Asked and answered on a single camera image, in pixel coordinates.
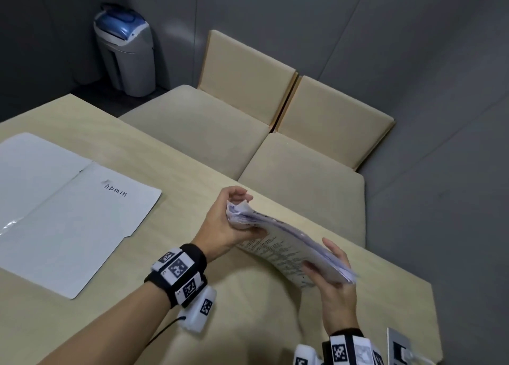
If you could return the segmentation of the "black wrist tracker with markers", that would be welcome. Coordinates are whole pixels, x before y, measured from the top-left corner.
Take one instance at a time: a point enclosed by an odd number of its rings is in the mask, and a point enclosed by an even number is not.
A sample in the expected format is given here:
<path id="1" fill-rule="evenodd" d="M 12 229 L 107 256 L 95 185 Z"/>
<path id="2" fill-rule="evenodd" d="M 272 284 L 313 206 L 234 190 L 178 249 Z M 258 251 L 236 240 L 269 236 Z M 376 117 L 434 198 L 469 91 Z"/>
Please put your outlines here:
<path id="1" fill-rule="evenodd" d="M 205 254 L 188 243 L 156 260 L 144 279 L 165 293 L 171 309 L 181 308 L 179 326 L 196 334 L 204 330 L 217 298 L 217 291 L 208 284 L 206 268 Z"/>
<path id="2" fill-rule="evenodd" d="M 418 361 L 410 339 L 388 328 L 387 360 L 369 338 L 345 333 L 322 342 L 322 355 L 311 346 L 299 344 L 292 365 L 415 365 Z"/>

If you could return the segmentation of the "beige upholstered chair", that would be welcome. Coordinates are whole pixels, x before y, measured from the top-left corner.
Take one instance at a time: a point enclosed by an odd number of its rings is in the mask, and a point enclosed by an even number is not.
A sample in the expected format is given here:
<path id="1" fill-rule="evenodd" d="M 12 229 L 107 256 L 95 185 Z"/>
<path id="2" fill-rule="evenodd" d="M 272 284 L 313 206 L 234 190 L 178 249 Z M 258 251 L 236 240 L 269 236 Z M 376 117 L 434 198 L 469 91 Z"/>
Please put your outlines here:
<path id="1" fill-rule="evenodd" d="M 178 86 L 119 119 L 238 180 L 276 123 L 297 75 L 213 29 L 197 87 Z"/>
<path id="2" fill-rule="evenodd" d="M 301 76 L 238 182 L 365 248 L 366 184 L 357 169 L 395 123 Z"/>

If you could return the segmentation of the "person's right hand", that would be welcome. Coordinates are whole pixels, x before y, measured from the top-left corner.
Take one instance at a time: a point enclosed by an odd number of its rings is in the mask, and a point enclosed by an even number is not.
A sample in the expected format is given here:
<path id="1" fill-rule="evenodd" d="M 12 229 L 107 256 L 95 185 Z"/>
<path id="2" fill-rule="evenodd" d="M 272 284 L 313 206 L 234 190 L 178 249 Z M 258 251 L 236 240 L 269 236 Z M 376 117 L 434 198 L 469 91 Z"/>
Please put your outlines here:
<path id="1" fill-rule="evenodd" d="M 332 288 L 318 288 L 324 330 L 328 336 L 339 332 L 362 333 L 357 318 L 355 285 L 331 284 Z"/>

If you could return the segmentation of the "open white paper folder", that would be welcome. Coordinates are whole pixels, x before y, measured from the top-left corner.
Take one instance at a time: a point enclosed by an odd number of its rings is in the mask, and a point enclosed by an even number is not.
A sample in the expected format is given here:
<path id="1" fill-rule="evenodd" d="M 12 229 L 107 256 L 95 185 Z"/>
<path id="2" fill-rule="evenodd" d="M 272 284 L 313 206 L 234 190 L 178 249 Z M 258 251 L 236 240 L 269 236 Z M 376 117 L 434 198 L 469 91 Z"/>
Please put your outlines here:
<path id="1" fill-rule="evenodd" d="M 0 269 L 74 299 L 161 190 L 25 132 L 0 143 Z"/>

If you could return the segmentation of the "person's left hand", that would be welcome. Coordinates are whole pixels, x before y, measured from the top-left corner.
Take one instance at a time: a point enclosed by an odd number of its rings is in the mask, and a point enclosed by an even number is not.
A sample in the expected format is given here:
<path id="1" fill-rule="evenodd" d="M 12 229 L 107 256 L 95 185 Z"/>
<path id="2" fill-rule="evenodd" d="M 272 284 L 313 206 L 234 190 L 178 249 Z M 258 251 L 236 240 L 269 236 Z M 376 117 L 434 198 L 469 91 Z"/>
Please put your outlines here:
<path id="1" fill-rule="evenodd" d="M 222 188 L 217 199 L 202 223 L 198 233 L 192 240 L 205 255 L 207 263 L 220 258 L 239 243 L 234 241 L 234 227 L 231 226 L 226 217 L 227 203 L 241 203 L 251 201 L 253 196 L 240 186 Z"/>

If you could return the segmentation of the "person's left forearm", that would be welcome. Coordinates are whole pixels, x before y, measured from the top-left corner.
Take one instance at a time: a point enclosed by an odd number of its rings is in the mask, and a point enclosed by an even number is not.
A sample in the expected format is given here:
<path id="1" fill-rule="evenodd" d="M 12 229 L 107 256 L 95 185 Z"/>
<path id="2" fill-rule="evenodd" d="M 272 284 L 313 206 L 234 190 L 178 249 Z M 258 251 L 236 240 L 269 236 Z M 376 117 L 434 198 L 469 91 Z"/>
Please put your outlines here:
<path id="1" fill-rule="evenodd" d="M 38 365 L 133 365 L 171 307 L 165 291 L 144 283 Z"/>

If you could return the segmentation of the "grey bin with blue lid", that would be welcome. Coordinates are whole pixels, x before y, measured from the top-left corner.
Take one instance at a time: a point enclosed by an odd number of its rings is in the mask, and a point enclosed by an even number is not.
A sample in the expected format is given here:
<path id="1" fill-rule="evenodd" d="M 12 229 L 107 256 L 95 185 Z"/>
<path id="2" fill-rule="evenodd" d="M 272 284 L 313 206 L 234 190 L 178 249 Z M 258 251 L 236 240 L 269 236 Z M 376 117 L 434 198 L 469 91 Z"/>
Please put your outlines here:
<path id="1" fill-rule="evenodd" d="M 156 90 L 154 41 L 149 23 L 131 8 L 101 4 L 93 28 L 112 86 L 142 98 Z"/>

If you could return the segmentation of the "stack of printed papers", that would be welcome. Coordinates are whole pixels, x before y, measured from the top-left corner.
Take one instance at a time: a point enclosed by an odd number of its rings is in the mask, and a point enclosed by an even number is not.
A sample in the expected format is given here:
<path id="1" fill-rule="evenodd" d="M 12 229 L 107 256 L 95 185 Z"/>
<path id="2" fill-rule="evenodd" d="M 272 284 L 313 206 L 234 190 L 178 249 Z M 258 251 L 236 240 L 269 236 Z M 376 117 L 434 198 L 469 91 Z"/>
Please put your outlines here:
<path id="1" fill-rule="evenodd" d="M 255 211 L 247 201 L 237 205 L 228 202 L 226 217 L 240 230 L 264 229 L 267 232 L 265 238 L 248 240 L 238 247 L 269 262 L 298 288 L 315 286 L 302 270 L 305 261 L 314 265 L 331 284 L 356 284 L 357 275 L 332 252 L 299 229 Z"/>

